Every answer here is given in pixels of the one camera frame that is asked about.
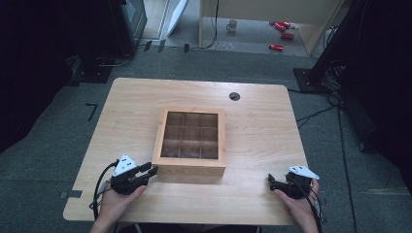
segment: wooden box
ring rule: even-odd
[[[224,110],[163,107],[154,146],[159,175],[222,177]]]

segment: gray carpet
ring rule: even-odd
[[[311,68],[316,58],[216,50],[157,48],[114,68],[106,84],[65,86],[27,137],[1,154],[0,232],[87,232],[91,222],[62,213],[87,145],[117,77],[233,83],[275,83],[297,89],[292,68]],[[330,106],[323,95],[290,92],[296,118]],[[93,107],[97,109],[92,118]],[[359,152],[358,134],[341,112],[346,162],[359,232],[410,232],[412,199],[398,170],[379,154]],[[324,232],[354,232],[336,108],[300,129],[310,168],[321,177]],[[263,226],[263,232],[298,232],[295,226]]]

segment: wooden table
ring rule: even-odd
[[[240,94],[238,101],[229,98]],[[293,224],[269,190],[267,174],[284,182],[288,167],[307,165],[287,89],[275,84],[118,78],[91,138],[64,217],[93,220],[88,207],[103,169],[123,154],[152,161],[162,106],[225,110],[226,169],[221,179],[151,178],[122,221],[205,224]],[[107,179],[113,170],[107,173]]]
[[[312,54],[345,0],[221,0],[218,17],[298,23],[303,45]],[[199,46],[203,18],[215,17],[218,0],[200,1]]]

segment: black stand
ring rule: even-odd
[[[111,72],[111,66],[100,66],[94,58],[84,59],[68,85],[78,86],[79,83],[106,83]]]
[[[310,80],[311,69],[293,68],[294,77],[301,92],[304,93],[330,93],[322,83],[312,83]]]
[[[293,69],[301,92],[331,93],[323,85],[326,70],[330,66],[346,65],[350,51],[356,47],[353,42],[359,39],[363,2],[352,2],[350,10],[312,69]]]

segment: wooden tabletop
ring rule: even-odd
[[[307,165],[284,86],[126,78],[110,90],[73,186],[83,195],[69,198],[66,219],[94,220],[88,205],[97,180],[123,154],[152,161],[163,106],[224,109],[226,169],[221,179],[155,176],[122,221],[293,224],[267,182],[269,173],[284,182],[289,166]]]

